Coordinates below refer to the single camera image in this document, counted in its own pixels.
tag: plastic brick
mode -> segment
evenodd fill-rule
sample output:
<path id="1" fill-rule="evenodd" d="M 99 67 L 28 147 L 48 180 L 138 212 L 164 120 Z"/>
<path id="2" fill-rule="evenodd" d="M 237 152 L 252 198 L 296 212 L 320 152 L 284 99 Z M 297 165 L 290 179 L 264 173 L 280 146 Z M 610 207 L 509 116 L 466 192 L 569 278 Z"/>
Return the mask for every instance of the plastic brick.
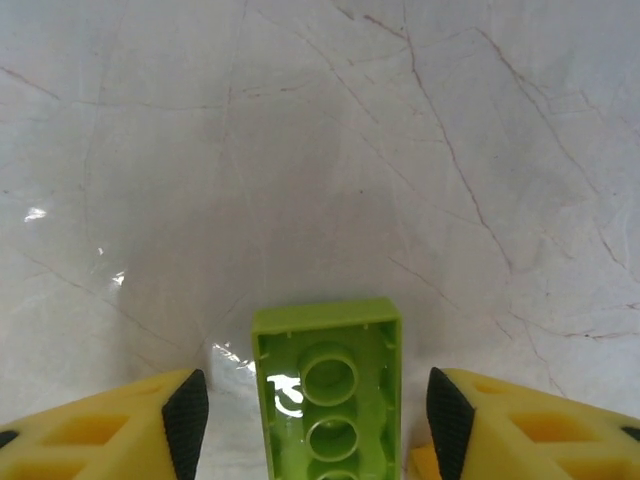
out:
<path id="1" fill-rule="evenodd" d="M 400 478 L 401 339 L 386 298 L 256 313 L 271 480 Z"/>

